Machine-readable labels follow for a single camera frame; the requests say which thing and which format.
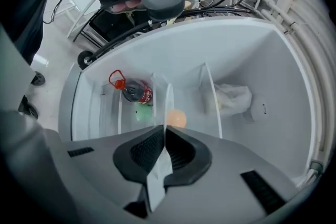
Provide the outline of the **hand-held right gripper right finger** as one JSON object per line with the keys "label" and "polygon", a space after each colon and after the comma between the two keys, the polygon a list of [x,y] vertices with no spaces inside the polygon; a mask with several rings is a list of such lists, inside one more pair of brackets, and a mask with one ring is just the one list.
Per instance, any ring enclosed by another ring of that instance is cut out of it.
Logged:
{"label": "hand-held right gripper right finger", "polygon": [[308,151],[267,157],[245,145],[168,127],[173,174],[157,208],[158,223],[251,223],[292,200],[308,172]]}

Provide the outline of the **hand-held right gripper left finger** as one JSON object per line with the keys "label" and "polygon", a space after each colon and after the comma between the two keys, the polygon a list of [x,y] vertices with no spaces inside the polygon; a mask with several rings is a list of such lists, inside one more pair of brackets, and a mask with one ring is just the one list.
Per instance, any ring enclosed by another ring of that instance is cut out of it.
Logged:
{"label": "hand-held right gripper left finger", "polygon": [[61,179],[82,206],[82,217],[145,219],[146,178],[163,145],[163,126],[61,143]]}

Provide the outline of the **person's left hand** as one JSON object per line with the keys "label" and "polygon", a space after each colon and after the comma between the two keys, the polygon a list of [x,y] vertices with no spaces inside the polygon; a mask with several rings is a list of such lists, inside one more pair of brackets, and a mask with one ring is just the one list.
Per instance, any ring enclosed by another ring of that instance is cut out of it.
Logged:
{"label": "person's left hand", "polygon": [[141,4],[140,0],[129,0],[123,3],[113,5],[111,10],[113,13],[125,12],[137,8],[140,4]]}

